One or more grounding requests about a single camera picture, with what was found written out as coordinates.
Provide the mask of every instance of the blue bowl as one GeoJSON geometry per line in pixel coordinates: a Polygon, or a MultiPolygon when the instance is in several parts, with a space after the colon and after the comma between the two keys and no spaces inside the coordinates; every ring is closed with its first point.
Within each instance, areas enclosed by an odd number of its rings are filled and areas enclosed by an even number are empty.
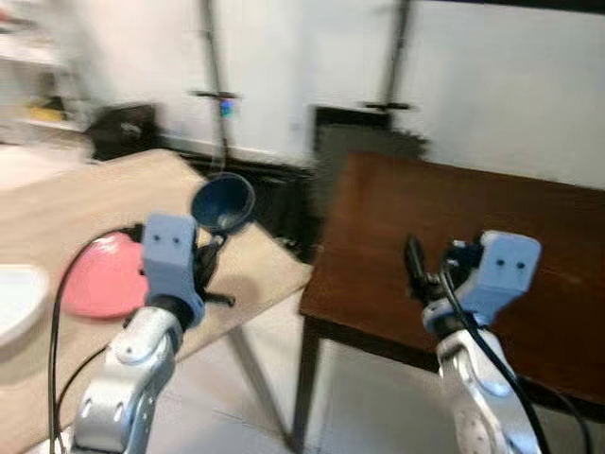
{"type": "Polygon", "coordinates": [[[221,173],[201,187],[191,202],[191,215],[212,235],[230,235],[251,219],[256,195],[235,173],[221,173]]]}

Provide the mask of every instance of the light wooden table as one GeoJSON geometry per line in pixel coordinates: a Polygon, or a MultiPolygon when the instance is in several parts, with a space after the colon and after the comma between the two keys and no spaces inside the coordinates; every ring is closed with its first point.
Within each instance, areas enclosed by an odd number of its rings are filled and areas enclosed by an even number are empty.
{"type": "MultiPolygon", "coordinates": [[[[112,227],[144,221],[153,211],[188,214],[203,180],[178,156],[148,151],[72,171],[0,193],[0,263],[31,263],[51,277],[52,292],[70,257],[90,237],[112,227]]],[[[207,234],[200,233],[200,241],[207,234]]],[[[208,306],[201,325],[185,334],[178,359],[230,333],[239,359],[267,410],[268,388],[239,327],[304,286],[307,266],[297,262],[256,225],[230,239],[209,290],[237,298],[234,308],[208,306]]],[[[44,317],[26,337],[0,350],[0,452],[22,452],[44,440],[46,358],[51,297],[44,317]]],[[[94,350],[106,344],[121,321],[63,315],[58,389],[94,350]]],[[[86,369],[65,398],[61,421],[73,421],[79,397],[98,363],[86,369]]]]}

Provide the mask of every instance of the white plate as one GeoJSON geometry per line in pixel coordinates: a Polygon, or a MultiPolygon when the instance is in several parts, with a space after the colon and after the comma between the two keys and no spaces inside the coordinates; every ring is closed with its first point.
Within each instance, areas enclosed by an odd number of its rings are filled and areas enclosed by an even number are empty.
{"type": "Polygon", "coordinates": [[[43,313],[48,275],[31,265],[0,265],[0,347],[25,334],[43,313]]]}

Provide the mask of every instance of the table leg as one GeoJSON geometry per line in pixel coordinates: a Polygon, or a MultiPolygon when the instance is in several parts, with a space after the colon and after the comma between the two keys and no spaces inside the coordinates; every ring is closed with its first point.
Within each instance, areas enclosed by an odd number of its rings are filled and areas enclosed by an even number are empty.
{"type": "Polygon", "coordinates": [[[305,318],[302,329],[301,363],[299,366],[299,382],[296,390],[294,423],[292,424],[292,434],[289,439],[289,447],[296,454],[304,453],[304,437],[311,410],[319,354],[319,332],[313,323],[305,318]]]}
{"type": "Polygon", "coordinates": [[[243,328],[238,326],[232,329],[228,334],[228,338],[246,377],[256,391],[256,396],[260,400],[263,410],[273,419],[280,434],[284,440],[286,440],[287,433],[285,431],[283,419],[275,405],[273,394],[271,393],[265,375],[256,360],[256,356],[254,355],[254,352],[252,352],[250,344],[246,339],[243,328]]]}

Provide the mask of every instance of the metal pole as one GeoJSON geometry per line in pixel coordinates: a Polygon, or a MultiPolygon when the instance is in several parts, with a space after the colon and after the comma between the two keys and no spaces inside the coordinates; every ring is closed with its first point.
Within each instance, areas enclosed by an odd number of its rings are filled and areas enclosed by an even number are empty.
{"type": "Polygon", "coordinates": [[[213,102],[215,104],[215,115],[217,117],[217,129],[218,136],[220,139],[220,150],[222,154],[222,162],[220,165],[220,170],[225,167],[227,161],[230,158],[230,150],[229,150],[229,131],[227,126],[227,120],[223,116],[221,103],[223,101],[222,98],[222,83],[221,83],[221,73],[219,69],[219,61],[218,61],[218,50],[216,48],[215,41],[215,22],[214,22],[214,14],[213,14],[213,4],[212,0],[202,0],[202,9],[201,13],[203,15],[202,21],[205,24],[205,30],[202,32],[206,41],[208,42],[208,54],[209,54],[209,63],[211,68],[211,77],[213,83],[213,91],[215,92],[215,96],[213,96],[213,102]]]}
{"type": "Polygon", "coordinates": [[[287,438],[287,432],[285,430],[282,416],[277,409],[277,404],[275,403],[273,393],[271,392],[267,380],[265,379],[265,375],[258,364],[256,355],[252,352],[250,343],[244,334],[243,327],[238,326],[232,329],[229,332],[228,337],[231,347],[235,351],[242,369],[246,373],[248,380],[256,391],[256,396],[258,397],[260,404],[263,406],[267,416],[273,419],[275,426],[285,441],[287,438]]]}
{"type": "Polygon", "coordinates": [[[389,59],[389,68],[386,76],[385,93],[383,97],[382,111],[386,112],[390,105],[395,103],[394,97],[396,96],[399,73],[401,65],[401,57],[406,43],[406,25],[407,17],[409,16],[409,9],[412,0],[399,0],[397,6],[397,17],[395,24],[395,34],[393,40],[393,48],[389,59]]]}

